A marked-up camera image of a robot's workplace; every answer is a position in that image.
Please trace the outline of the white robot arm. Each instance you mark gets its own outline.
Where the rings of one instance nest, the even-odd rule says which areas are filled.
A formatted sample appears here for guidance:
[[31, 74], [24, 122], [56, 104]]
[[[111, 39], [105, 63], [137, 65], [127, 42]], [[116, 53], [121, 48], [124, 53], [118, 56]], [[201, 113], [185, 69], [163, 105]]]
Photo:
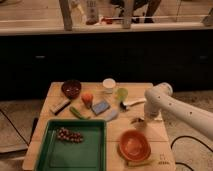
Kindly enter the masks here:
[[145, 91], [144, 120], [152, 121], [165, 110], [213, 141], [213, 113], [172, 97], [172, 86], [166, 82]]

